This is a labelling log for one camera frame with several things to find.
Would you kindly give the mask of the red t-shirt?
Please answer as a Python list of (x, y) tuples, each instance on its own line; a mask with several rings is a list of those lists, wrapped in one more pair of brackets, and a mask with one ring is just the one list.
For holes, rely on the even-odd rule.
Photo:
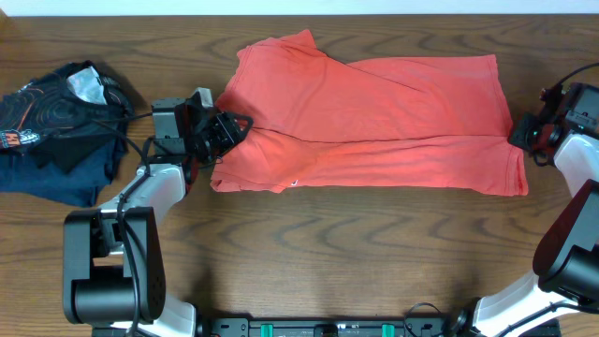
[(421, 186), (524, 196), (523, 151), (492, 54), (337, 61), (309, 31), (238, 54), (217, 99), (249, 116), (212, 174), (218, 192), (303, 186)]

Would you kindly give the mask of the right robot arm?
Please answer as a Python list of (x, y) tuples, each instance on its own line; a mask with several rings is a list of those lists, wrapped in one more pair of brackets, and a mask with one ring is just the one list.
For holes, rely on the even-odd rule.
[(598, 312), (598, 89), (558, 81), (509, 143), (566, 180), (571, 201), (539, 242), (531, 271), (461, 310), (446, 336), (559, 336), (562, 315)]

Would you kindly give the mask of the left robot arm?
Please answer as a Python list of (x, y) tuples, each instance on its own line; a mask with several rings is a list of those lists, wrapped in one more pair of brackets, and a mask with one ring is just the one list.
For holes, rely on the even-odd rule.
[(209, 96), (152, 104), (154, 133), (137, 148), (135, 178), (96, 209), (64, 222), (63, 306), (94, 336), (202, 336), (197, 308), (167, 293), (157, 227), (200, 169), (242, 143), (254, 120), (217, 109)]

